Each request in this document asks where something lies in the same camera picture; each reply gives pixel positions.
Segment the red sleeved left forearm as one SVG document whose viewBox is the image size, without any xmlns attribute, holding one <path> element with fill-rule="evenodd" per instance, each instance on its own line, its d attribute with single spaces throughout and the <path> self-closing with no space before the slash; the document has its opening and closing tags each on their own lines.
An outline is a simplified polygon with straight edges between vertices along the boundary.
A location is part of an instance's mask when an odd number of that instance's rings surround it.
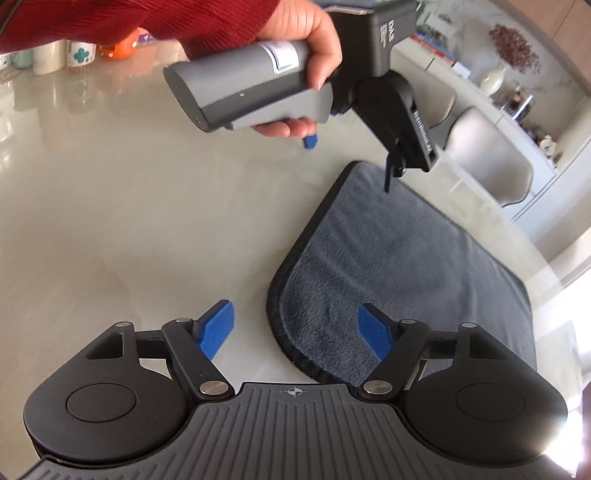
<svg viewBox="0 0 591 480">
<path fill-rule="evenodd" d="M 158 40 L 177 40 L 193 58 L 252 42 L 276 1 L 46 1 L 1 3 L 1 52 L 57 40 L 111 46 L 143 28 Z"/>
</svg>

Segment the person's left hand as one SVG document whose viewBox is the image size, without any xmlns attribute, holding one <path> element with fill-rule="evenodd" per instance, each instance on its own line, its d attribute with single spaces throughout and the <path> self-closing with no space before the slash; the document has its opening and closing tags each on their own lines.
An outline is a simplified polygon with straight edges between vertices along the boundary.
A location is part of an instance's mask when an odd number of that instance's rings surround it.
<svg viewBox="0 0 591 480">
<path fill-rule="evenodd" d="M 283 0 L 256 35 L 257 41 L 308 44 L 308 87 L 321 90 L 342 63 L 342 47 L 331 17 L 313 1 Z"/>
</svg>

